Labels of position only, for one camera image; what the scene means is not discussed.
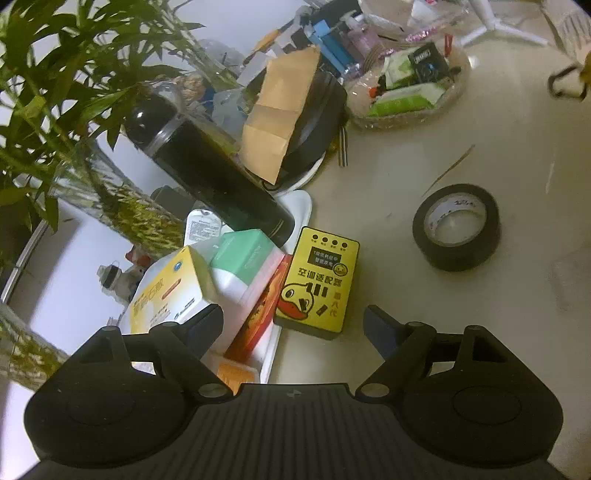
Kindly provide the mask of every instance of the black display screen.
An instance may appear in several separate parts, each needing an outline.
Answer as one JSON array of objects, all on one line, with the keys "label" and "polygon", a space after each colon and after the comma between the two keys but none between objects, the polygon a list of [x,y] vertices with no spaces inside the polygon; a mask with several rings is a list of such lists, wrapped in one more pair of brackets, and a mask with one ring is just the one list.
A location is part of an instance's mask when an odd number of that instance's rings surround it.
[{"label": "black display screen", "polygon": [[308,257],[308,263],[332,270],[337,263],[340,263],[340,255],[334,252],[327,252],[321,248],[312,247],[310,256]]}]

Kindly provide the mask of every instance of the thin brown stick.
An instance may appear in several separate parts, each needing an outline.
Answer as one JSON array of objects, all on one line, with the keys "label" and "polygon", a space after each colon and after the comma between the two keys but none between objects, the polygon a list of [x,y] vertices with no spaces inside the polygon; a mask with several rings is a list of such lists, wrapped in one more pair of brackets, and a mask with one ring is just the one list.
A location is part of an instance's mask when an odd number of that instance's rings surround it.
[{"label": "thin brown stick", "polygon": [[450,166],[450,167],[449,167],[449,168],[448,168],[448,169],[447,169],[445,172],[443,172],[441,175],[439,175],[439,176],[438,176],[438,177],[435,179],[435,181],[434,181],[434,182],[433,182],[431,185],[429,185],[429,188],[428,188],[427,190],[425,190],[425,192],[423,193],[423,196],[424,196],[424,195],[425,195],[425,194],[426,194],[426,193],[427,193],[429,190],[431,190],[431,189],[433,188],[433,186],[434,186],[434,185],[435,185],[435,184],[436,184],[436,183],[437,183],[439,180],[441,180],[441,179],[442,179],[442,178],[443,178],[445,175],[447,175],[448,173],[450,173],[450,172],[451,172],[451,171],[452,171],[454,168],[456,168],[456,167],[457,167],[457,166],[458,166],[460,163],[462,163],[462,161],[464,161],[464,159],[465,159],[465,158],[466,158],[468,155],[470,155],[470,153],[472,152],[472,150],[474,150],[474,147],[475,147],[475,146],[476,146],[475,144],[472,144],[472,145],[470,145],[470,148],[468,148],[468,150],[466,150],[466,152],[465,152],[465,153],[464,153],[464,154],[463,154],[463,155],[462,155],[462,156],[461,156],[461,157],[460,157],[460,158],[459,158],[457,161],[455,161],[455,162],[452,164],[452,166]]}]

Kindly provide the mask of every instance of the black package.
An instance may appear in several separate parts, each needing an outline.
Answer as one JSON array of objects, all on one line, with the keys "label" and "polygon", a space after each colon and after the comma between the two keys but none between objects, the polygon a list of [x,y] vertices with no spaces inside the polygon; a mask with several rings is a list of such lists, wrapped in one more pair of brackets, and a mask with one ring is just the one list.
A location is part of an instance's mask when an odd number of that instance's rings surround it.
[{"label": "black package", "polygon": [[408,55],[419,83],[436,82],[449,76],[449,66],[433,42]]}]

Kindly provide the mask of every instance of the roll of tape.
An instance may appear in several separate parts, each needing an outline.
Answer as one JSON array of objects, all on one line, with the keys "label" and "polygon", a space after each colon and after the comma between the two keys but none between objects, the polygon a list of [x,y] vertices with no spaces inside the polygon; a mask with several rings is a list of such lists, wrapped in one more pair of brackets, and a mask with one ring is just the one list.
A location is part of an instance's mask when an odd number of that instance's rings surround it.
[{"label": "roll of tape", "polygon": [[467,183],[433,193],[418,208],[413,237],[431,265],[462,271],[484,262],[501,237],[499,209],[486,190]]}]

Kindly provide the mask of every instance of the black tape roll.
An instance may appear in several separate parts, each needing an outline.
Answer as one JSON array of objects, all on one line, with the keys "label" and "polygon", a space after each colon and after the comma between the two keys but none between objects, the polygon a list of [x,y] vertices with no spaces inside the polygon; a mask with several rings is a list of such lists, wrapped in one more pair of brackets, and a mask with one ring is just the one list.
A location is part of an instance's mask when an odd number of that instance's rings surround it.
[{"label": "black tape roll", "polygon": [[[445,243],[435,231],[450,213],[468,210],[480,218],[480,228],[466,239]],[[413,237],[429,263],[449,272],[468,270],[484,262],[496,250],[501,237],[499,209],[486,190],[467,183],[450,185],[433,193],[418,208]]]}]

